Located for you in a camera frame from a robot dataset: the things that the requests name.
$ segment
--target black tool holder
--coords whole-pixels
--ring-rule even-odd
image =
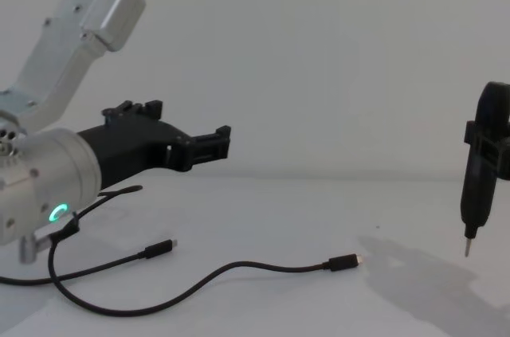
[[[103,189],[151,168],[185,172],[195,164],[227,158],[230,127],[189,136],[161,121],[162,110],[159,100],[146,104],[126,101],[103,110],[103,126],[78,133],[97,157]]]
[[[466,224],[484,225],[492,206],[498,178],[510,180],[510,85],[489,82],[478,101],[474,121],[466,126],[469,149],[461,208]],[[465,217],[477,216],[482,221]],[[477,228],[466,227],[473,239]]]

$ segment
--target white table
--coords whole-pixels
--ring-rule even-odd
[[[165,257],[102,272],[69,287],[114,308],[152,305],[236,260],[309,265],[359,253],[346,272],[288,275],[242,268],[169,311],[112,319],[75,307],[52,287],[0,287],[0,335],[46,336],[423,336],[510,335],[510,186],[501,183],[472,256],[463,256],[455,182],[342,182],[199,178],[151,173],[57,251],[60,273],[137,252],[175,236]],[[45,256],[1,271],[45,275]]]

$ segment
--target electric screwdriver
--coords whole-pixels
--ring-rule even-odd
[[[467,123],[465,142],[470,145],[461,198],[466,248],[490,215],[496,180],[510,179],[510,85],[489,82],[481,93],[474,121]]]

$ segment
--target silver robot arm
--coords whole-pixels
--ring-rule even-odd
[[[0,135],[57,121],[92,62],[123,48],[144,8],[145,0],[61,0],[18,80],[0,92]]]
[[[92,62],[123,48],[145,0],[61,0],[12,87],[0,92],[0,245],[21,240],[22,262],[46,245],[33,232],[93,202],[100,167],[58,120]]]

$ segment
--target cable plug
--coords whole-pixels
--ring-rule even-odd
[[[330,270],[332,272],[343,271],[344,269],[356,268],[363,263],[361,256],[351,254],[345,256],[338,256],[329,259],[322,263],[322,269]]]
[[[160,243],[149,245],[144,251],[138,253],[139,259],[151,259],[169,253],[177,246],[177,240],[168,239]]]

